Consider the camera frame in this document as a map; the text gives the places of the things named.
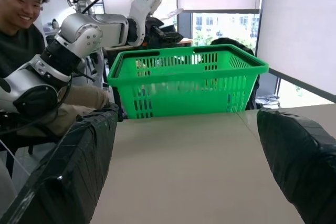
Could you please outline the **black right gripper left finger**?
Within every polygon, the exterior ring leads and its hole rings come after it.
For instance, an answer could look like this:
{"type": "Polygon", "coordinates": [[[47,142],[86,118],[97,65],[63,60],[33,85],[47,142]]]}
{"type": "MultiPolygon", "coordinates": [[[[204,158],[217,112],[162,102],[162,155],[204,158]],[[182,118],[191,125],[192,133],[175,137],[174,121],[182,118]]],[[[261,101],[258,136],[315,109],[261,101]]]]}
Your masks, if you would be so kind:
{"type": "Polygon", "coordinates": [[[79,118],[40,161],[1,223],[89,223],[109,171],[117,122],[114,103],[79,118]]]}

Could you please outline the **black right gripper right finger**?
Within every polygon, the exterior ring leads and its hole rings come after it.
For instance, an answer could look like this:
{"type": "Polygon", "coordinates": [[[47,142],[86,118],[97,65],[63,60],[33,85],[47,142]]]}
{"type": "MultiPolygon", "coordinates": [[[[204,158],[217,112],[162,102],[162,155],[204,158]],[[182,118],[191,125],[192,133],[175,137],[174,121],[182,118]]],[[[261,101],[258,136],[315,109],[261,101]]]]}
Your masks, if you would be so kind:
{"type": "Polygon", "coordinates": [[[319,123],[278,110],[257,113],[272,175],[304,223],[335,223],[335,138],[319,123]]]}

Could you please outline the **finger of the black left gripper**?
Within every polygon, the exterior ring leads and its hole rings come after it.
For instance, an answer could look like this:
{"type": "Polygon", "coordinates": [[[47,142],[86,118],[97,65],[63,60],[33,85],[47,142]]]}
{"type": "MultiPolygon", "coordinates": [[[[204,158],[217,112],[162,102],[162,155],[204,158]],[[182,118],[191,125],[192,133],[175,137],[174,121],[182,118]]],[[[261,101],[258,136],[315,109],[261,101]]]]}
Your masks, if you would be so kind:
{"type": "Polygon", "coordinates": [[[159,27],[157,36],[162,43],[179,43],[183,39],[183,36],[177,32],[174,25],[159,27]]]}

